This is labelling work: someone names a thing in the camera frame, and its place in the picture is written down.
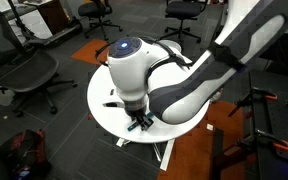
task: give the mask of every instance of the orange floor mat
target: orange floor mat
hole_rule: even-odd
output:
[[[99,50],[106,44],[107,44],[106,41],[93,39],[92,41],[84,45],[81,49],[76,51],[71,57],[76,60],[81,60],[81,61],[85,61],[88,63],[96,64],[96,65],[101,65],[99,62],[96,61],[95,53],[97,50]],[[99,58],[101,59],[101,61],[106,61],[108,50],[109,48],[107,48],[100,54]]]

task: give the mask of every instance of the metal stand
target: metal stand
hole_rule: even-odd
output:
[[[124,140],[124,141],[123,141],[123,146],[126,146],[126,145],[129,144],[130,142],[131,142],[131,141],[129,141],[129,140]],[[161,162],[161,161],[162,161],[162,156],[161,156],[160,150],[158,149],[156,143],[153,143],[152,146],[153,146],[153,149],[154,149],[154,152],[155,152],[157,161],[158,161],[158,162]]]

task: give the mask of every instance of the chair base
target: chair base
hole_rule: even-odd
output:
[[[187,36],[196,38],[196,43],[200,43],[201,40],[202,40],[201,37],[189,33],[190,30],[191,30],[189,27],[183,28],[183,20],[181,20],[181,25],[180,25],[180,27],[179,27],[178,29],[173,28],[173,27],[166,27],[166,28],[165,28],[165,32],[166,32],[166,33],[167,33],[169,30],[172,30],[172,31],[174,31],[174,32],[172,32],[172,33],[170,33],[170,34],[167,34],[167,35],[164,35],[164,36],[160,37],[159,39],[165,39],[165,38],[168,38],[168,37],[170,37],[170,36],[178,35],[177,37],[178,37],[178,39],[181,41],[181,40],[182,40],[182,34],[185,34],[185,35],[187,35]]]
[[[121,26],[112,24],[112,22],[111,22],[110,20],[102,21],[101,18],[98,18],[98,22],[96,22],[96,23],[91,23],[91,22],[90,22],[90,29],[87,30],[86,32],[84,32],[85,38],[89,38],[89,35],[88,35],[88,34],[89,34],[91,31],[93,31],[94,29],[97,29],[98,27],[100,27],[101,30],[102,30],[102,33],[103,33],[103,35],[104,35],[105,41],[108,41],[108,37],[107,37],[107,35],[106,35],[106,33],[105,33],[104,26],[117,27],[118,30],[119,30],[119,32],[123,31],[123,29],[121,28]]]
[[[54,104],[54,102],[51,99],[50,93],[48,92],[47,88],[52,87],[52,86],[56,86],[56,85],[60,85],[60,84],[72,84],[72,86],[75,88],[77,87],[77,84],[75,83],[74,80],[66,80],[66,81],[53,81],[53,79],[51,79],[49,81],[49,83],[46,83],[44,86],[42,86],[41,88],[37,89],[34,92],[31,93],[26,93],[23,94],[22,99],[19,101],[19,103],[15,106],[13,112],[16,113],[17,117],[22,117],[24,115],[23,111],[22,111],[22,107],[24,106],[24,104],[36,93],[41,92],[43,93],[43,95],[45,96],[48,104],[50,105],[51,109],[50,109],[50,113],[51,114],[56,114],[57,113],[57,108]]]

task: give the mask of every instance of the black office chair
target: black office chair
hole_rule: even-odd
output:
[[[165,39],[167,37],[173,36],[178,34],[178,39],[181,40],[182,34],[191,36],[196,38],[196,42],[200,43],[201,38],[189,33],[190,28],[183,28],[183,21],[186,19],[190,20],[197,20],[197,16],[203,12],[207,5],[207,0],[204,2],[199,2],[199,0],[183,0],[183,1],[173,1],[169,2],[169,0],[166,1],[167,8],[166,8],[166,18],[177,18],[181,20],[180,27],[173,28],[173,27],[166,27],[165,32],[167,33],[168,30],[173,30],[175,32],[172,32],[170,34],[167,34],[165,36],[160,37],[160,39]]]
[[[33,48],[27,51],[15,36],[4,14],[0,12],[0,90],[12,90],[20,99],[14,108],[18,117],[23,115],[21,107],[35,93],[45,95],[51,106],[50,112],[57,112],[50,99],[48,87],[70,83],[77,87],[74,80],[53,82],[59,62],[47,53]]]
[[[85,38],[89,38],[88,33],[94,29],[101,27],[101,30],[104,34],[104,39],[107,41],[108,37],[106,36],[103,26],[118,27],[119,31],[123,31],[121,26],[114,25],[110,20],[102,21],[101,17],[105,15],[112,14],[113,9],[109,4],[108,0],[91,0],[92,2],[85,3],[78,8],[78,14],[80,16],[87,16],[90,20],[90,29],[85,32]],[[91,22],[93,18],[97,18],[98,22]]]

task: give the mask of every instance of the red bag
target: red bag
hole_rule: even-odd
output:
[[[45,177],[51,169],[42,130],[16,134],[0,147],[0,154],[14,179]]]

